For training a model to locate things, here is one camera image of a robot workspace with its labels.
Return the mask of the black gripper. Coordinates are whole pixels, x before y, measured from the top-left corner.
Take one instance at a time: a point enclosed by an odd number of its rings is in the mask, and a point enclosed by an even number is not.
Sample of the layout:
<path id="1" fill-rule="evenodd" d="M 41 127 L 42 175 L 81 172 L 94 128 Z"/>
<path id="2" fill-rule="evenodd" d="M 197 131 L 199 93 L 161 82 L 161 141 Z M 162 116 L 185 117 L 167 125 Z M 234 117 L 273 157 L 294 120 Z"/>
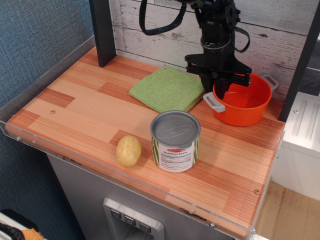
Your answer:
<path id="1" fill-rule="evenodd" d="M 188 73 L 200 76 L 205 93 L 213 91 L 222 100 L 231 84 L 248 87 L 252 69 L 236 59 L 235 38 L 223 43 L 205 42 L 201 39 L 203 53 L 185 56 Z"/>

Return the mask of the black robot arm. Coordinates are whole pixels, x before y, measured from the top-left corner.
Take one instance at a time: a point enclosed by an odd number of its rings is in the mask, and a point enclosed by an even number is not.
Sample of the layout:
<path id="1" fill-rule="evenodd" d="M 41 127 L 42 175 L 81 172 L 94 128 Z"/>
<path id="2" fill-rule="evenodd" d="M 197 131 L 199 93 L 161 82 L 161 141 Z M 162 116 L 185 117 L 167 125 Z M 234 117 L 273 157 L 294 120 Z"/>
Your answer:
<path id="1" fill-rule="evenodd" d="M 203 52 L 185 56 L 187 71 L 200 76 L 204 90 L 215 92 L 219 99 L 225 97 L 231 84 L 249 86 L 251 68 L 237 60 L 235 53 L 243 53 L 249 43 L 238 49 L 236 34 L 246 37 L 249 34 L 237 27 L 240 10 L 232 0 L 182 0 L 181 8 L 173 22 L 178 27 L 185 15 L 187 6 L 194 10 L 199 28 Z"/>

